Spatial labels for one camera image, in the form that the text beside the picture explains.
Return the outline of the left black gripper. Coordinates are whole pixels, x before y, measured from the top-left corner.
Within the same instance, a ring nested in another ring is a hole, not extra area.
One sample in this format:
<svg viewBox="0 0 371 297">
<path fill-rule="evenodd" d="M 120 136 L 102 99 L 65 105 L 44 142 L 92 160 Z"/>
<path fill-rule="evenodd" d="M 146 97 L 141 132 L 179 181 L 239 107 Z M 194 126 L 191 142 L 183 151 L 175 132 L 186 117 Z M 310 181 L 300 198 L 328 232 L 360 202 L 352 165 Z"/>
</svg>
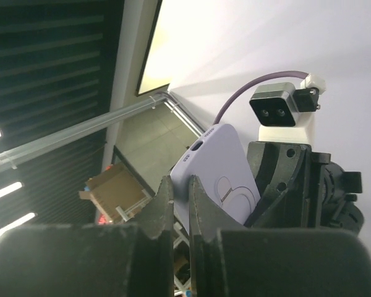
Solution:
<svg viewBox="0 0 371 297">
<path fill-rule="evenodd" d="M 246 227 L 320 227 L 329 153 L 314 152 L 306 144 L 251 142 L 247 161 L 261 199 Z"/>
</svg>

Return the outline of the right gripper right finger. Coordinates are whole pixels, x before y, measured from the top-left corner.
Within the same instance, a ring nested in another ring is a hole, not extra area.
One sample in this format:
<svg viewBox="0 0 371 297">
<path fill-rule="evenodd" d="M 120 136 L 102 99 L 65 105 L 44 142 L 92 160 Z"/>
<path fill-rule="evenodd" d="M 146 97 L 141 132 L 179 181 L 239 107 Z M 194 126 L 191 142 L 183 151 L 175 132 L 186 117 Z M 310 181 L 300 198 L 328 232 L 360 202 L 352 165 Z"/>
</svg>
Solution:
<svg viewBox="0 0 371 297">
<path fill-rule="evenodd" d="M 245 228 L 189 181 L 193 296 L 371 296 L 371 257 L 348 231 Z"/>
</svg>

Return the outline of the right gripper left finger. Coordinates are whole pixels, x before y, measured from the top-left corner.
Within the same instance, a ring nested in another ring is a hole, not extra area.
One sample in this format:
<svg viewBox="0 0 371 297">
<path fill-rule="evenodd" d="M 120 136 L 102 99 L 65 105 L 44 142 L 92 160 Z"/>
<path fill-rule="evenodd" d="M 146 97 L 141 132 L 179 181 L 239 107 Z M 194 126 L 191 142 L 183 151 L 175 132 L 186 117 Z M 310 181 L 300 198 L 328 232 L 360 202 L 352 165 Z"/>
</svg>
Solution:
<svg viewBox="0 0 371 297">
<path fill-rule="evenodd" d="M 112 225 L 23 225 L 0 236 L 0 296 L 172 296 L 173 183 Z"/>
</svg>

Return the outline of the lilac phone case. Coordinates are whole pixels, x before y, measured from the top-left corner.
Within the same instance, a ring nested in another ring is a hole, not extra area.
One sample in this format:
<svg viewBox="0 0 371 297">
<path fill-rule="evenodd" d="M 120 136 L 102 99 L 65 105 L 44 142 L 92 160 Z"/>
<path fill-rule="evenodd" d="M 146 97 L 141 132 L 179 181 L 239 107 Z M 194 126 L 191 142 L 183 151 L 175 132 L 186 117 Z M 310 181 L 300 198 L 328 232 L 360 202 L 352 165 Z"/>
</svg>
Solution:
<svg viewBox="0 0 371 297">
<path fill-rule="evenodd" d="M 198 176 L 207 196 L 244 224 L 260 200 L 258 188 L 235 128 L 215 124 L 183 154 L 170 172 L 174 208 L 189 231 L 189 180 Z"/>
</svg>

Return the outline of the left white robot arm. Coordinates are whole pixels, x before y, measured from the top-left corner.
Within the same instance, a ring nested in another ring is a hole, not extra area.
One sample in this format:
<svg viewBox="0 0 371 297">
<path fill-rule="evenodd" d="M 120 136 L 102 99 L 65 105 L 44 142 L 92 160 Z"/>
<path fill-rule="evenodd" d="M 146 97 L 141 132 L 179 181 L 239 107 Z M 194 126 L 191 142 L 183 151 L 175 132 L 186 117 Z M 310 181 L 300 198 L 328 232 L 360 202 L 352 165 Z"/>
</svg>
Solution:
<svg viewBox="0 0 371 297">
<path fill-rule="evenodd" d="M 329 153 L 307 144 L 251 142 L 247 161 L 261 197 L 247 227 L 360 233 L 364 216 L 355 205 L 362 193 L 359 171 L 345 171 Z"/>
</svg>

